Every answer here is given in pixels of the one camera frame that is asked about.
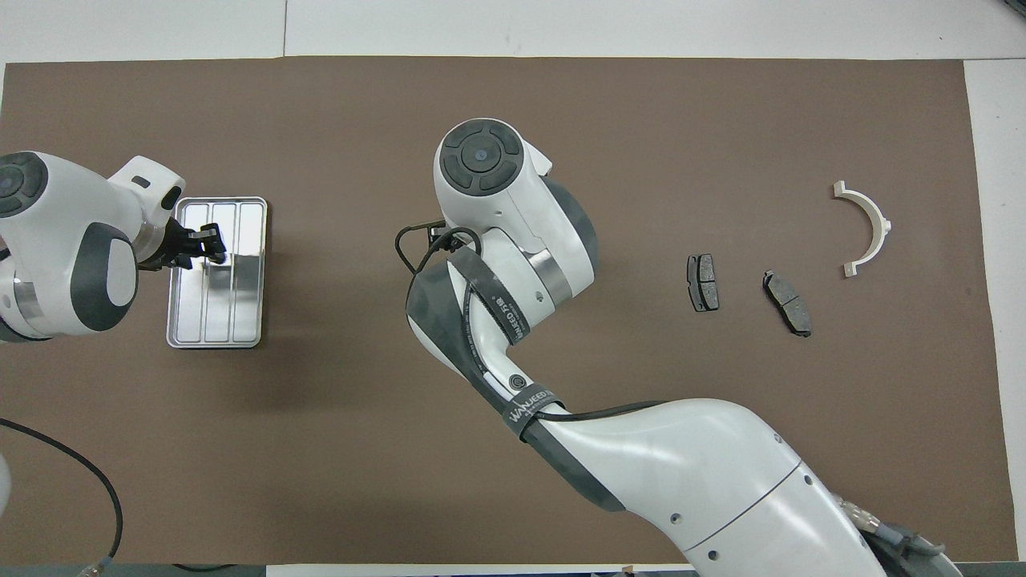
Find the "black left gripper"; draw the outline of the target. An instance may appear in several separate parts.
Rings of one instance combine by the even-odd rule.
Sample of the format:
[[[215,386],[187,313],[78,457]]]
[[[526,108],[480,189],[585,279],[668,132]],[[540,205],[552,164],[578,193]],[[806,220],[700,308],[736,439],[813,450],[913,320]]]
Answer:
[[[192,269],[192,259],[209,265],[224,265],[225,251],[202,249],[197,253],[197,241],[203,246],[223,246],[219,225],[203,225],[198,231],[185,228],[177,220],[169,220],[164,228],[164,240],[149,258],[139,262],[139,270],[156,272],[161,268]]]

